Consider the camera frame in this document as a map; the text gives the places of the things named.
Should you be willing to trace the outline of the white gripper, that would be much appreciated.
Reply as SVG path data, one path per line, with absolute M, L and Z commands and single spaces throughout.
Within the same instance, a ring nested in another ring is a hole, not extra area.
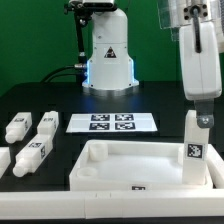
M 183 26 L 179 30 L 185 96 L 188 100 L 196 100 L 197 125 L 206 129 L 214 126 L 213 99 L 222 93 L 218 42 L 212 22 L 200 24 L 200 38 L 201 52 L 197 53 L 193 26 Z

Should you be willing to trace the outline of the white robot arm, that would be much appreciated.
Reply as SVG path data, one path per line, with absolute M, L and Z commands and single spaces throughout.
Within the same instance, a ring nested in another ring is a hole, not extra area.
M 114 0 L 84 0 L 93 12 L 93 54 L 83 85 L 123 91 L 138 84 L 127 52 L 127 17 Z M 222 93 L 219 54 L 224 51 L 224 0 L 158 0 L 160 27 L 179 43 L 185 97 L 195 104 L 200 128 L 214 125 L 214 99 Z

